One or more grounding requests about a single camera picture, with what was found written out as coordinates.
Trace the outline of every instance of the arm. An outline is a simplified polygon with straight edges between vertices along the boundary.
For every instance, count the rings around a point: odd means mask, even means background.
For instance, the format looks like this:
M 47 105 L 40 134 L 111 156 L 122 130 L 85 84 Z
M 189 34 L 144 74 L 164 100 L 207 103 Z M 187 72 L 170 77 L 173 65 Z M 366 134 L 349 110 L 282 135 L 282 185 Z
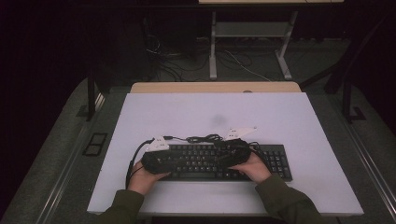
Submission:
M 153 175 L 139 161 L 132 169 L 134 174 L 128 189 L 118 190 L 113 204 L 96 219 L 96 224 L 120 223 L 133 224 L 143 204 L 144 196 L 149 193 L 157 180 L 169 174 Z
M 312 201 L 300 191 L 289 188 L 278 175 L 271 175 L 256 154 L 251 153 L 247 162 L 231 168 L 246 174 L 257 184 L 256 190 L 271 217 L 289 224 L 324 223 Z

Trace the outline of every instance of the floor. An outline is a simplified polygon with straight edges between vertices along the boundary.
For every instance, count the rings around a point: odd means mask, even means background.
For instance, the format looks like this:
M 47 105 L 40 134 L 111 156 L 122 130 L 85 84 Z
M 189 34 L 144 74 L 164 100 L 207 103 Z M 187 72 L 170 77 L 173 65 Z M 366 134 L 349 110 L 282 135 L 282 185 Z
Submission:
M 160 56 L 162 60 L 155 63 L 157 72 L 151 81 L 212 81 L 208 74 L 207 39 L 199 39 L 198 42 L 200 53 L 195 58 L 185 57 L 168 49 L 153 51 L 153 56 Z M 217 81 L 284 81 L 274 54 L 280 44 L 278 39 L 218 40 Z M 285 59 L 293 77 L 292 81 L 301 83 L 336 63 L 348 44 L 345 40 L 291 42 Z M 323 78 L 306 87 L 304 91 L 317 112 L 334 154 L 361 203 L 364 215 L 325 218 L 328 223 L 395 223 L 396 218 L 384 202 L 386 197 L 378 189 L 384 186 L 396 189 L 393 174 L 396 168 L 396 137 L 358 89 L 353 89 L 352 105 L 363 112 L 366 120 L 355 121 L 352 125 L 345 123 L 339 112 L 341 92 L 326 94 L 323 90 L 326 80 L 327 78 Z M 97 113 L 91 121 L 86 121 L 83 116 L 87 107 L 86 87 L 84 80 L 70 95 L 64 111 L 4 215 L 2 224 L 93 223 L 95 215 L 88 214 L 86 209 L 123 99 L 130 86 L 112 87 L 109 93 L 98 97 Z M 80 152 L 93 133 L 108 133 L 103 151 L 99 157 L 82 156 Z M 364 152 L 370 155 L 386 185 L 378 185 L 373 181 L 375 172 L 368 169 L 361 159 Z M 165 220 L 156 217 L 152 222 L 193 223 L 194 220 L 201 219 L 173 217 Z M 234 220 L 219 217 L 205 222 L 214 221 L 235 223 Z M 247 222 L 260 221 L 241 218 L 238 223 Z

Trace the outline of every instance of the keyboard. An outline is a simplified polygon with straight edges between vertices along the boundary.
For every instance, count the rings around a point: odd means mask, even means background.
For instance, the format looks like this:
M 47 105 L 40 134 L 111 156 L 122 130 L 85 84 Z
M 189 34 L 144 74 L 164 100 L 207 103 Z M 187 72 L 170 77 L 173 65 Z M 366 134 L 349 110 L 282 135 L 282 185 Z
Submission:
M 216 148 L 214 145 L 170 145 L 170 150 L 182 159 L 175 170 L 161 181 L 250 181 L 247 175 L 238 171 L 221 168 L 213 162 L 217 157 L 230 153 L 225 148 Z M 291 170 L 283 145 L 257 145 L 254 148 L 266 160 L 271 173 L 279 174 L 284 181 L 291 181 Z

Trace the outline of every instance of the white table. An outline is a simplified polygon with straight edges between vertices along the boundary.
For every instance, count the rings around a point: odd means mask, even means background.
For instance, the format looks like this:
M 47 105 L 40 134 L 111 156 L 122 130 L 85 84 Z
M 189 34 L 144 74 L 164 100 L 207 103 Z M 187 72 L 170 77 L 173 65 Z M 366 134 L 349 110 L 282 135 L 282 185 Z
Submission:
M 257 127 L 244 140 L 283 144 L 293 181 L 327 216 L 362 214 L 315 112 L 302 92 L 130 93 L 125 99 L 88 212 L 102 213 L 124 188 L 136 148 L 159 135 L 181 138 Z M 143 155 L 142 150 L 137 159 Z M 141 216 L 265 216 L 251 182 L 159 182 Z

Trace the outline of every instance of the forearm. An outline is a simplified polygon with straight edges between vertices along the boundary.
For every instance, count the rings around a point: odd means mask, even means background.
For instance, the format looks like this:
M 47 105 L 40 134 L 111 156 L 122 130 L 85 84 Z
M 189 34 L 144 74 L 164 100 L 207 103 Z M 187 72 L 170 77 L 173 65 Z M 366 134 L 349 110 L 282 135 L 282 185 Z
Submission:
M 289 188 L 278 175 L 267 178 L 256 190 L 271 217 L 289 224 L 324 223 L 312 201 L 300 191 Z
M 113 204 L 104 213 L 98 216 L 96 224 L 136 223 L 137 214 L 144 201 L 144 196 L 131 190 L 119 190 Z

